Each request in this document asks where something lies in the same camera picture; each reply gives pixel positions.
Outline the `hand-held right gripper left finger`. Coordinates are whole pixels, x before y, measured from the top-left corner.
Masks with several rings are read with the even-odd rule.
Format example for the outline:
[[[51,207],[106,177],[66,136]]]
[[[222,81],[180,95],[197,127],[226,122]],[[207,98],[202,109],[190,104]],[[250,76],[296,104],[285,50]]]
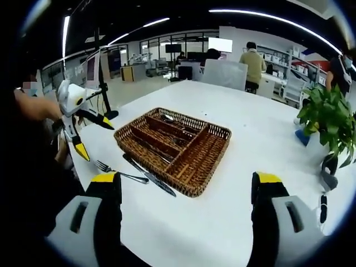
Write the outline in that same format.
[[[96,176],[56,216],[47,242],[69,266],[119,266],[121,176]]]

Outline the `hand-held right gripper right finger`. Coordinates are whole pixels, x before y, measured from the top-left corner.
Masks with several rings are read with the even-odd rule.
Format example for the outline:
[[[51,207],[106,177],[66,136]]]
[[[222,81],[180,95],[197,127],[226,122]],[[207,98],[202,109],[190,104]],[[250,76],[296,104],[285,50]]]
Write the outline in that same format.
[[[273,174],[253,172],[251,221],[253,248],[250,266],[302,266],[324,241],[321,226],[327,219],[327,197],[310,209],[288,193]]]

